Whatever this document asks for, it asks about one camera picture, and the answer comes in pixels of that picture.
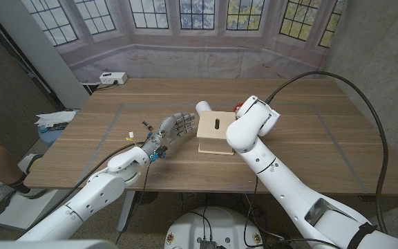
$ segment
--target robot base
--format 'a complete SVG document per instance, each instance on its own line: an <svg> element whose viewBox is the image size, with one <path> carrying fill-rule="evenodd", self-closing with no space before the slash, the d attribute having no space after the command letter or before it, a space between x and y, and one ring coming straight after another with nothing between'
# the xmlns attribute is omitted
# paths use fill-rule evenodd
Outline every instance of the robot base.
<svg viewBox="0 0 398 249"><path fill-rule="evenodd" d="M204 213L205 207L193 210L198 214ZM206 248L216 248L223 246L226 249L246 248L243 240L243 230L245 227L246 216L243 216L233 210L225 207L207 207L205 210L205 218L211 225L212 241L216 243L207 243ZM204 247L204 223L200 215L194 213L186 213L171 225L165 237L165 249L187 249ZM205 221L205 238L210 241L210 228ZM260 232L257 227L248 221L247 231L245 233L247 243L251 246L262 243Z"/></svg>

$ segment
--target backdrop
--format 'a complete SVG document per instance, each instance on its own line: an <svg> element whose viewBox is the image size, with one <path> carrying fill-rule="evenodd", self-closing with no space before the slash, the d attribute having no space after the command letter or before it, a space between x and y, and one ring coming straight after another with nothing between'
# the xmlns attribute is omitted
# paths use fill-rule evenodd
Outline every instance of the backdrop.
<svg viewBox="0 0 398 249"><path fill-rule="evenodd" d="M344 0L22 0L80 82L293 77L318 69Z"/></svg>

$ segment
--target concrete wall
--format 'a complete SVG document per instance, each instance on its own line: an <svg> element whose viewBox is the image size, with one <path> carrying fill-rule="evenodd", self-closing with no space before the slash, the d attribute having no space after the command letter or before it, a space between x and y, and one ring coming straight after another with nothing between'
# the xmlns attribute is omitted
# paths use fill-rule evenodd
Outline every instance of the concrete wall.
<svg viewBox="0 0 398 249"><path fill-rule="evenodd" d="M398 153L398 1L349 0L322 69L346 77L368 96ZM339 86L374 122L360 97ZM398 237L398 208L384 217L390 234Z"/></svg>

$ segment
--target window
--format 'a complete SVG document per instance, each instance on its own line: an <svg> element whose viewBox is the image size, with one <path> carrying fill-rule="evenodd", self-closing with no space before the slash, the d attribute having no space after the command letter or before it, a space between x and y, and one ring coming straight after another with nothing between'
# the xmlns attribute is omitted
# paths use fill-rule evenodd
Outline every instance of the window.
<svg viewBox="0 0 398 249"><path fill-rule="evenodd" d="M214 0L179 0L181 29L214 29Z"/></svg>
<svg viewBox="0 0 398 249"><path fill-rule="evenodd" d="M281 34L306 41L321 0L290 0L283 18Z"/></svg>
<svg viewBox="0 0 398 249"><path fill-rule="evenodd" d="M105 0L74 0L92 35L115 30Z"/></svg>
<svg viewBox="0 0 398 249"><path fill-rule="evenodd" d="M339 22L340 15L342 14L343 4L345 0L337 0L336 6L334 10L332 10L332 14L330 17L330 21L328 22L325 32L323 33L322 40L320 45L326 48L329 48L331 45L331 39L334 35L334 31L336 30L337 23Z"/></svg>
<svg viewBox="0 0 398 249"><path fill-rule="evenodd" d="M169 28L165 0L129 0L136 28Z"/></svg>
<svg viewBox="0 0 398 249"><path fill-rule="evenodd" d="M229 0L227 30L258 30L264 0Z"/></svg>
<svg viewBox="0 0 398 249"><path fill-rule="evenodd" d="M33 19L53 44L58 46L77 39L58 0L22 0Z"/></svg>

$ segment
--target table leg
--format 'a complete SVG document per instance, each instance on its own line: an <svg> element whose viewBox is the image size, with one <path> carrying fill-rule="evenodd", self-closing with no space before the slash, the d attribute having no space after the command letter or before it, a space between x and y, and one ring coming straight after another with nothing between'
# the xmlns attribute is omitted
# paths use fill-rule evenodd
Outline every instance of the table leg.
<svg viewBox="0 0 398 249"><path fill-rule="evenodd" d="M127 224L131 213L131 207L133 206L133 199L135 198L136 191L127 191L125 194L124 205L122 206L121 216L119 217L119 223L117 230L122 232Z"/></svg>

